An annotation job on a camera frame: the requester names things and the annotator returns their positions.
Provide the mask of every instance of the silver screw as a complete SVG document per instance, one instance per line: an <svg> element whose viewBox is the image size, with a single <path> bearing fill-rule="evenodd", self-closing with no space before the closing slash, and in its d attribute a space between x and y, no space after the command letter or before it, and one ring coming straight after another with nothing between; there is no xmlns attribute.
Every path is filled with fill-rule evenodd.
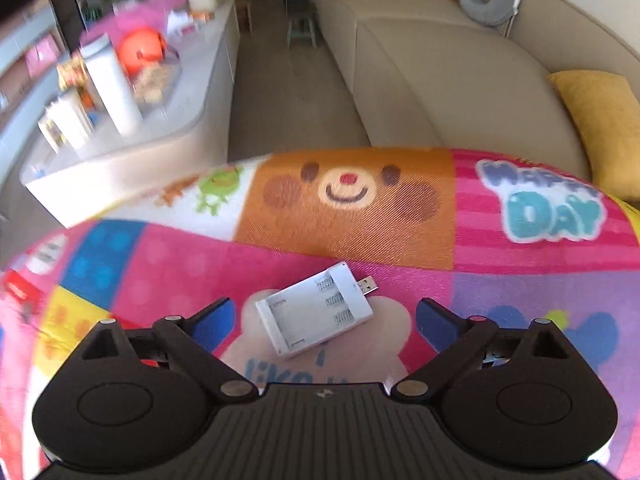
<svg viewBox="0 0 640 480"><path fill-rule="evenodd" d="M396 389L407 397L420 397L429 391L429 387L425 383L411 379L402 381L396 386Z"/></svg>
<svg viewBox="0 0 640 480"><path fill-rule="evenodd" d="M227 397L244 397L254 390L254 386L247 381L227 381L220 390Z"/></svg>

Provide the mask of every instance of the red nose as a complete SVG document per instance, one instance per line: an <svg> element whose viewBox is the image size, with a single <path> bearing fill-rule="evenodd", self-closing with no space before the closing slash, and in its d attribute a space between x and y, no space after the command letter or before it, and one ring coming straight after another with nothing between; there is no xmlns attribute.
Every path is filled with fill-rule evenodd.
<svg viewBox="0 0 640 480"><path fill-rule="evenodd" d="M340 184L347 184L352 186L358 181L358 176L355 173L343 173L340 176Z"/></svg>

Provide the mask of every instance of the bear mouth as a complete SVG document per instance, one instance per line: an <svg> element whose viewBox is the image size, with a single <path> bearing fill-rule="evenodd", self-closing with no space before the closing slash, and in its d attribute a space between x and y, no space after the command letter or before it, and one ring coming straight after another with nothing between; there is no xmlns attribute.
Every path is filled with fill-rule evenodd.
<svg viewBox="0 0 640 480"><path fill-rule="evenodd" d="M324 192L326 193L329 200L332 200L333 202L337 202L340 204L353 204L354 202L359 202L360 200L362 200L369 192L369 188L367 186L363 187L356 196L336 196L331 191L331 184L327 184Z"/></svg>

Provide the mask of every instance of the wooden stool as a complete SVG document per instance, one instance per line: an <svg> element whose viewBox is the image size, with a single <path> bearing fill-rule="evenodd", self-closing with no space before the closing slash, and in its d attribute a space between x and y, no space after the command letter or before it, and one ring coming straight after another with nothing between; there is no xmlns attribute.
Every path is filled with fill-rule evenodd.
<svg viewBox="0 0 640 480"><path fill-rule="evenodd" d="M312 3L287 9L289 15L289 29L287 30L287 46L291 47L291 38L311 39L311 44L316 46L316 26L314 25L314 15L316 6ZM298 24L299 30L294 30L294 23Z"/></svg>
<svg viewBox="0 0 640 480"><path fill-rule="evenodd" d="M251 0L236 0L236 12L240 14L244 12L246 21L249 25L249 34L254 33L254 25L251 22Z"/></svg>

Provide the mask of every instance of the white table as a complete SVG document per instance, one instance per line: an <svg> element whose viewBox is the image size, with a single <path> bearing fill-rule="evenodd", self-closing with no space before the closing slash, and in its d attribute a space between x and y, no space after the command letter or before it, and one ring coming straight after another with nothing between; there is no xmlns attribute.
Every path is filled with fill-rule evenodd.
<svg viewBox="0 0 640 480"><path fill-rule="evenodd" d="M170 41L180 76L167 102L121 136L105 115L80 150L54 153L40 136L21 182L65 227L152 187L226 163L239 44L235 0L200 31Z"/></svg>

